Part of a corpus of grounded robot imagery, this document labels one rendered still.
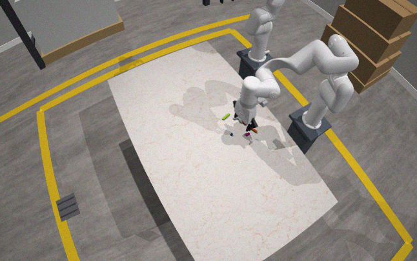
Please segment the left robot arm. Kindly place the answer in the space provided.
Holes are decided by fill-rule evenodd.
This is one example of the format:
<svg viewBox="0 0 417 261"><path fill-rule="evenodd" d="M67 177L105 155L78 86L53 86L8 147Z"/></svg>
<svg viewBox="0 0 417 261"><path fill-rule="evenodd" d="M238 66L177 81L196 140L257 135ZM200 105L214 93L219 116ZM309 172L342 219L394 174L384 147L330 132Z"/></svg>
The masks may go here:
<svg viewBox="0 0 417 261"><path fill-rule="evenodd" d="M239 103L246 109L253 109L257 104L265 107L268 103L265 98L276 98L280 95L280 87L273 72L280 68L289 68L298 75L303 75L317 66L322 74L327 74L327 79L320 83L309 110L303 113L302 121L306 127L318 129L328 109L332 113L338 113L350 100L354 87L347 74L355 70L358 64L357 55L342 36L332 35L328 46L317 39L291 57L266 62L257 69L256 77L246 77Z"/></svg>

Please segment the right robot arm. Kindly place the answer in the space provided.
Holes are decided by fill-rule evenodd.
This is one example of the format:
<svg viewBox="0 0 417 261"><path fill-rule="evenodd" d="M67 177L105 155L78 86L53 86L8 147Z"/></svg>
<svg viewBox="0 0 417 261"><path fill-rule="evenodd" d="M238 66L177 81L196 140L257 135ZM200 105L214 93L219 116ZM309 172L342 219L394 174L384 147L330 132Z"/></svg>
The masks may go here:
<svg viewBox="0 0 417 261"><path fill-rule="evenodd" d="M246 31L254 36L251 51L248 53L249 59L261 63L266 60L267 41L272 30L272 21L276 18L285 0L267 0L262 8L254 9L247 20Z"/></svg>

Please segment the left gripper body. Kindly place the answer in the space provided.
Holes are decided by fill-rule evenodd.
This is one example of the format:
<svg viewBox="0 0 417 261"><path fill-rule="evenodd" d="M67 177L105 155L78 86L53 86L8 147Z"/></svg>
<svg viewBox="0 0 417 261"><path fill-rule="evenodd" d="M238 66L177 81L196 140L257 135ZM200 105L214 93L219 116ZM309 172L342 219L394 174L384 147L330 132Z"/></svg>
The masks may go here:
<svg viewBox="0 0 417 261"><path fill-rule="evenodd" d="M235 104L234 112L246 125L248 125L251 122L252 118L255 119L256 117L257 106L255 106L253 109L246 109L239 104L239 98Z"/></svg>

